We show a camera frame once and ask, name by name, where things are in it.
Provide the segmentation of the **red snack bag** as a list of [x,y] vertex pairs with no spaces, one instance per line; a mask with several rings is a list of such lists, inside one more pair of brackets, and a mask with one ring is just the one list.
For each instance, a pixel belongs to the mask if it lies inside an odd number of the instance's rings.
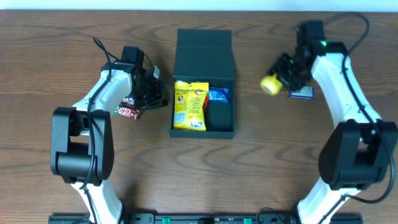
[[207,107],[207,105],[208,105],[209,98],[210,98],[210,96],[209,96],[209,95],[206,95],[206,98],[205,98],[204,103],[203,103],[203,112],[206,111],[206,107]]

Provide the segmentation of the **small blue box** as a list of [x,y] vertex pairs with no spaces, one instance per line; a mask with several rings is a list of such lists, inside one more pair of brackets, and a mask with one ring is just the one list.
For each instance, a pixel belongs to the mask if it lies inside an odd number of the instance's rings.
[[315,92],[312,86],[303,86],[300,90],[289,91],[289,98],[314,99]]

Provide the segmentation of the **blue Oreo cookie pack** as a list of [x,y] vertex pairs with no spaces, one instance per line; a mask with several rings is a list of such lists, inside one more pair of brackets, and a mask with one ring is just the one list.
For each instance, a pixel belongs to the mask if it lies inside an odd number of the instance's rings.
[[207,96],[210,101],[216,101],[220,103],[230,102],[229,88],[210,87]]

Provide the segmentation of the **Dairy Milk chocolate bar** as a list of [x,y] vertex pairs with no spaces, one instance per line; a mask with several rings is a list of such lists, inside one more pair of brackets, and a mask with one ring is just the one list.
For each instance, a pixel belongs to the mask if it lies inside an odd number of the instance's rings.
[[134,106],[135,102],[134,102],[134,98],[131,97],[125,97],[122,102],[123,105],[129,105],[129,106]]

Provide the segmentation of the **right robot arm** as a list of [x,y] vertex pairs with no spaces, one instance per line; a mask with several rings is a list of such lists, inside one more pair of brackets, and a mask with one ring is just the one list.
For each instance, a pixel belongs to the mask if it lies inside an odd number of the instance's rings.
[[320,177],[296,204],[290,220],[331,223],[348,199],[372,204],[389,195],[395,177],[397,125],[383,121],[366,99],[342,42],[305,41],[293,56],[283,53],[261,87],[275,95],[281,88],[299,91],[311,80],[323,92],[334,130],[318,158]]

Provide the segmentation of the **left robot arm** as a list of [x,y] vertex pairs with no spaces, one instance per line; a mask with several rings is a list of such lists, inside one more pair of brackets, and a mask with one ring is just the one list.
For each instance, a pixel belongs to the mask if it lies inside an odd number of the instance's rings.
[[87,223],[122,220],[123,204],[109,178],[114,162],[111,118],[132,90],[131,68],[131,63],[112,63],[82,100],[53,112],[50,167],[81,195],[90,211]]

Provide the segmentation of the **dark green box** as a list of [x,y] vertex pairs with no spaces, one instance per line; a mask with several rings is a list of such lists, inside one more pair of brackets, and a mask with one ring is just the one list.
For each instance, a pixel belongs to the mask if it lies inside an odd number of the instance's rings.
[[205,110],[206,131],[178,130],[172,138],[232,139],[235,135],[235,66],[230,30],[179,29],[173,81],[208,82],[227,88],[229,102],[211,101]]

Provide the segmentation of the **yellow cylindrical candy container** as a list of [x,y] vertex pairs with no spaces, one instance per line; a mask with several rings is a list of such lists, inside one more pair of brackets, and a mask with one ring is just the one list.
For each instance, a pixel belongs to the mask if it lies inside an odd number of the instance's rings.
[[260,82],[261,88],[268,95],[276,95],[282,89],[283,84],[277,79],[277,74],[268,75]]

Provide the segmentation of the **yellow snack bag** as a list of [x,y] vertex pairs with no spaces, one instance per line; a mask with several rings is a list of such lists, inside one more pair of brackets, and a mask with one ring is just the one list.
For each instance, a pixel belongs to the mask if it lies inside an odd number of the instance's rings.
[[206,131],[203,105],[208,91],[208,82],[175,82],[174,129]]

